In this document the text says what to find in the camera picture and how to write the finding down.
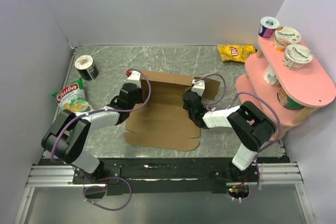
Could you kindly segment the brown cardboard box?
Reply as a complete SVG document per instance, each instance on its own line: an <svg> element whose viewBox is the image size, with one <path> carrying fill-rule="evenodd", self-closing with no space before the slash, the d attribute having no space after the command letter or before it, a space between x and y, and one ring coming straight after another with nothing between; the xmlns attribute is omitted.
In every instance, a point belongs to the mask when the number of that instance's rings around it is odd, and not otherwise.
<svg viewBox="0 0 336 224"><path fill-rule="evenodd" d="M194 76L143 71L146 105L137 104L125 122L125 140L135 146L192 151L199 146L201 129L188 117L182 95Z"/></svg>

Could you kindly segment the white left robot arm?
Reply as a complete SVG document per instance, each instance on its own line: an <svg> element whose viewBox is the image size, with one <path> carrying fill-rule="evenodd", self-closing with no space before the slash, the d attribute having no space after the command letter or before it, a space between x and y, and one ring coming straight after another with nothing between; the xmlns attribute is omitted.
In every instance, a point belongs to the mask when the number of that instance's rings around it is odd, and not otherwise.
<svg viewBox="0 0 336 224"><path fill-rule="evenodd" d="M119 94L102 109L84 113L63 110L59 113L41 141L44 150L61 162L81 170L92 183L107 176L103 161L97 159L84 145L90 132L123 123L136 104L143 102L141 84L125 83Z"/></svg>

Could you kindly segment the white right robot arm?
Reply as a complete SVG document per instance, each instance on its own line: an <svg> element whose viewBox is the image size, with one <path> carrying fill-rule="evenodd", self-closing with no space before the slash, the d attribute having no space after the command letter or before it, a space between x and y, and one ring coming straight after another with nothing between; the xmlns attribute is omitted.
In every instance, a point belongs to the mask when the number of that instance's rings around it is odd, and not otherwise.
<svg viewBox="0 0 336 224"><path fill-rule="evenodd" d="M229 127L234 130L240 140L240 147L220 174L227 181L243 180L258 151L275 134L273 121L251 101L230 109L208 111L202 104L201 96L194 91L186 91L182 100L183 108L197 127Z"/></svg>

